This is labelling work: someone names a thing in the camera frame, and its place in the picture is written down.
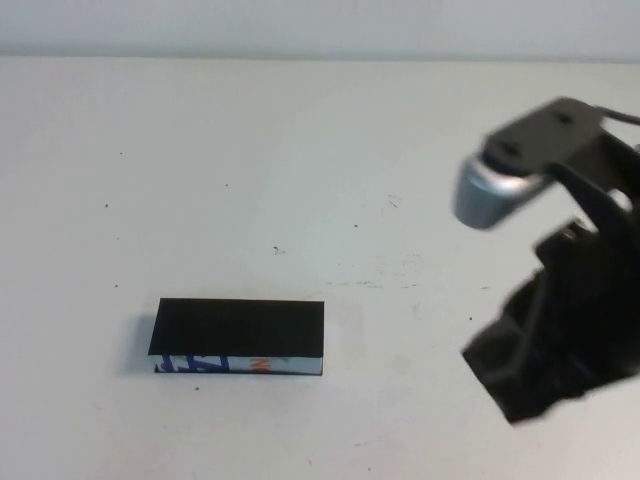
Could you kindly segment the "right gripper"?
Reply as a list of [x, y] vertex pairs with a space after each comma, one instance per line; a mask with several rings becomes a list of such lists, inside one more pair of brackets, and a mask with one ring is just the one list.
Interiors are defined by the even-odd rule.
[[462, 349], [475, 378], [510, 424], [541, 409], [532, 393], [532, 345], [544, 313], [544, 408], [576, 400], [639, 374], [639, 311], [585, 308], [618, 303], [639, 287], [635, 213], [616, 209], [604, 226], [574, 218], [534, 249], [541, 279], [515, 290]]

